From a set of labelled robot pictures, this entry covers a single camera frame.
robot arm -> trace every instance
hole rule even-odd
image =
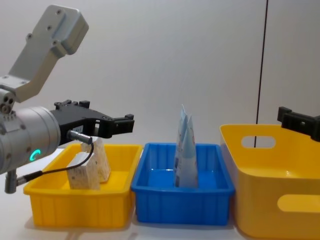
[[[77,9],[50,5],[27,35],[8,75],[0,77],[0,174],[7,172],[6,193],[14,193],[19,185],[16,168],[52,154],[59,145],[77,139],[76,132],[103,138],[132,132],[133,115],[112,118],[89,109],[88,101],[57,102],[53,111],[12,110],[15,102],[39,93],[57,60],[74,54],[88,29]]]

black vertical line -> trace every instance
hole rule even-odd
[[[268,4],[269,4],[269,0],[266,0],[266,2],[265,2],[265,16],[264,16],[263,42],[262,42],[262,54],[261,54],[261,66],[260,66],[260,79],[259,79],[259,90],[258,90],[258,103],[257,103],[257,107],[256,107],[256,119],[255,119],[255,124],[258,124],[258,120],[259,120],[261,80],[262,80],[262,70],[263,70],[263,67],[264,67],[264,55],[265,55],[265,41],[266,41],[266,29],[267,29]],[[254,137],[254,147],[256,147],[256,144],[257,144],[257,136]]]

handle cutout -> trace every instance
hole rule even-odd
[[[320,213],[320,195],[286,194],[277,205],[283,212]]]
[[[256,147],[262,149],[272,149],[276,145],[276,139],[272,136],[245,136],[241,140],[244,148],[253,148],[256,137]]]

white box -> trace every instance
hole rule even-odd
[[[108,162],[108,158],[105,151],[105,145],[100,137],[93,136],[92,137],[94,150],[93,153],[95,155],[94,159],[97,161],[97,169],[100,183],[104,183],[108,180],[111,169]],[[91,151],[91,146],[82,143],[81,150],[83,152],[89,153]]]
[[[68,167],[77,165],[88,157],[89,153],[79,152],[69,163]],[[93,153],[88,161],[81,166],[67,171],[70,189],[100,189],[98,163]]]

white wall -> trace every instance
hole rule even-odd
[[[49,4],[80,9],[89,31],[22,107],[90,100],[112,117],[133,113],[134,133],[112,143],[175,142],[181,104],[197,142],[219,143],[221,124],[255,122],[265,1],[2,0],[0,76]]]
[[[270,0],[259,123],[277,122],[278,107],[320,115],[320,1]]]

